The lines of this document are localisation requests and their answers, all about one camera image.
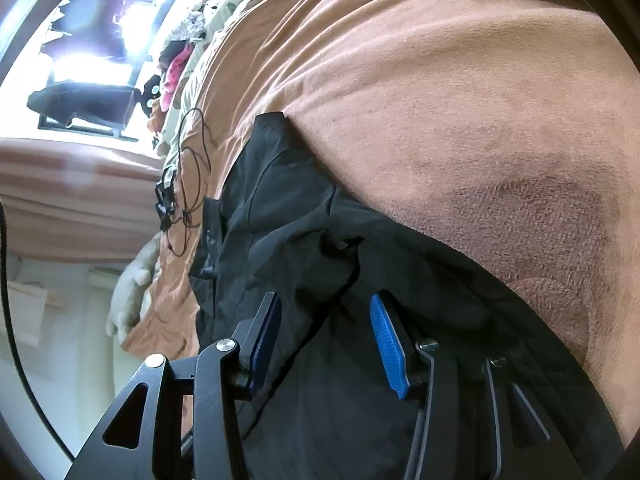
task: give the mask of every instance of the blue grip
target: blue grip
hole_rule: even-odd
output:
[[[264,323],[260,328],[260,333],[255,343],[254,352],[250,361],[250,382],[247,390],[249,396],[253,398],[255,394],[264,386],[267,377],[271,355],[276,345],[278,331],[282,320],[282,303],[277,294],[274,295],[270,308],[265,316]]]
[[[369,306],[371,326],[373,328],[378,351],[385,367],[386,379],[391,389],[398,394],[398,399],[405,400],[409,393],[409,379],[406,375],[406,357],[398,334],[386,311],[385,304],[379,295],[371,297]]]

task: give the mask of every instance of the black cable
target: black cable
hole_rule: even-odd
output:
[[[49,419],[42,411],[40,407],[40,403],[38,399],[36,399],[33,394],[33,390],[27,380],[27,375],[24,373],[24,368],[22,368],[22,362],[20,361],[20,355],[18,354],[18,347],[15,343],[15,334],[14,334],[14,326],[11,323],[11,312],[9,311],[9,291],[7,286],[7,278],[6,278],[6,216],[4,214],[4,206],[2,206],[2,201],[0,200],[0,290],[2,297],[2,313],[4,314],[4,326],[6,327],[6,336],[9,340],[9,348],[11,349],[11,357],[14,360],[15,370],[18,372],[18,377],[20,379],[20,383],[24,388],[25,393],[27,394],[27,398],[29,402],[33,406],[33,409],[38,414],[40,421],[43,423],[44,427],[47,428],[49,434],[53,438],[56,444],[60,446],[62,452],[66,455],[66,457],[73,462],[76,457],[69,451],[69,448],[62,442],[59,434],[56,433],[56,430],[53,429],[53,426],[49,422]]]
[[[193,107],[190,110],[187,110],[187,112],[182,117],[182,120],[180,120],[180,125],[178,126],[178,142],[181,142],[181,139],[182,139],[182,129],[184,127],[184,121],[186,120],[186,118],[191,112],[198,112],[200,114],[200,122],[201,122],[200,134],[202,136],[202,150],[205,153],[204,162],[207,165],[207,169],[209,170],[209,175],[210,175],[211,160],[209,158],[209,151],[207,150],[207,142],[204,134],[205,128],[207,129],[208,133],[210,133],[210,131],[204,122],[204,114],[202,113],[202,110],[200,108]],[[193,205],[191,206],[187,206],[187,192],[184,189],[184,182],[182,180],[182,165],[183,165],[182,158],[183,158],[184,152],[191,153],[191,156],[193,157],[193,161],[195,162],[195,165],[196,165],[196,171],[198,172],[198,192],[196,193],[196,199],[194,200]],[[180,210],[180,216],[177,219],[175,220],[172,219],[170,221],[171,225],[169,225],[169,229],[171,228],[171,226],[177,224],[178,222],[182,222],[182,224],[184,225],[184,242],[182,245],[182,251],[177,253],[174,250],[174,247],[172,246],[171,242],[169,241],[168,243],[169,250],[178,258],[184,256],[184,253],[187,250],[187,242],[188,242],[188,237],[191,235],[191,229],[200,227],[200,224],[193,223],[193,213],[195,213],[199,208],[202,207],[202,204],[204,203],[204,199],[205,199],[204,196],[202,197],[202,200],[200,199],[200,193],[202,192],[202,172],[200,171],[200,163],[198,162],[199,159],[202,159],[202,155],[196,152],[191,146],[185,146],[178,152],[178,165],[177,165],[176,171],[178,172],[178,176],[180,178],[180,192],[182,193],[183,208]]]

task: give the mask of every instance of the black metal bracket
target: black metal bracket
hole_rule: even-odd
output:
[[[150,355],[96,425],[66,480],[248,480],[236,400],[252,399],[263,386],[281,316],[280,300],[269,292],[253,319],[199,356],[170,362]],[[193,395],[193,438],[181,446],[186,395]]]

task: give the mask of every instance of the white stuffed toy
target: white stuffed toy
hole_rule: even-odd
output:
[[[127,266],[118,279],[111,297],[107,316],[107,335],[118,334],[120,344],[140,320],[140,306],[146,288],[151,283],[154,266],[160,252],[160,235],[154,236]]]

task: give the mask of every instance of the metal screw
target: metal screw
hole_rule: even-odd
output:
[[[434,339],[423,339],[422,341],[418,341],[417,346],[425,352],[435,352],[440,345]]]
[[[496,357],[494,359],[491,359],[491,364],[493,366],[497,366],[498,368],[502,368],[503,366],[506,366],[509,363],[509,361],[507,360],[506,357]]]
[[[149,368],[158,368],[164,363],[164,356],[162,354],[151,354],[145,359],[145,365]]]
[[[233,339],[221,339],[216,343],[216,348],[221,352],[229,352],[236,346],[236,342]]]

